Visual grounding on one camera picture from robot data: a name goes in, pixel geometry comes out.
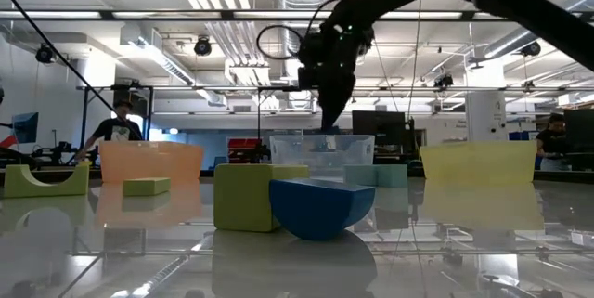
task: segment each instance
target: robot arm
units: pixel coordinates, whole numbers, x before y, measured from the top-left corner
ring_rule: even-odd
[[[303,38],[298,53],[300,87],[315,88],[322,129],[338,119],[355,85],[356,57],[370,46],[371,25],[389,11],[416,0],[341,0],[320,25]],[[594,28],[547,0],[466,0],[494,16],[511,19],[594,71]]]

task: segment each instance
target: man with black t-shirt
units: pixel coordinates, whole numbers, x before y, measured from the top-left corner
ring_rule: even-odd
[[[132,109],[132,103],[121,100],[116,102],[113,108],[115,108],[117,117],[101,122],[93,135],[86,140],[81,151],[76,154],[77,160],[84,159],[86,152],[93,147],[101,137],[108,141],[142,140],[142,134],[138,124],[126,120],[128,113],[130,113],[130,110]]]
[[[562,115],[552,113],[549,126],[536,136],[536,155],[542,157],[540,170],[568,171],[569,165],[563,154],[567,151],[565,142],[565,120]]]

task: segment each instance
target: orange plastic bin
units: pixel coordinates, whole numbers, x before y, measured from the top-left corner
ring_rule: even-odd
[[[200,180],[200,146],[169,141],[102,141],[99,154],[103,183],[147,177],[169,177],[172,183]]]

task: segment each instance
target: clear plastic bin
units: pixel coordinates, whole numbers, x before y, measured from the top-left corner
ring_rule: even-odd
[[[271,136],[273,164],[304,164],[312,177],[342,178],[345,164],[373,164],[375,136]]]

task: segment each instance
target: yellow plastic bin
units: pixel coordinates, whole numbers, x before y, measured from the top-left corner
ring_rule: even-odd
[[[104,183],[149,177],[192,183],[200,179],[203,149],[169,141],[102,141],[99,154]]]
[[[521,184],[534,178],[535,141],[464,142],[420,148],[427,180]]]

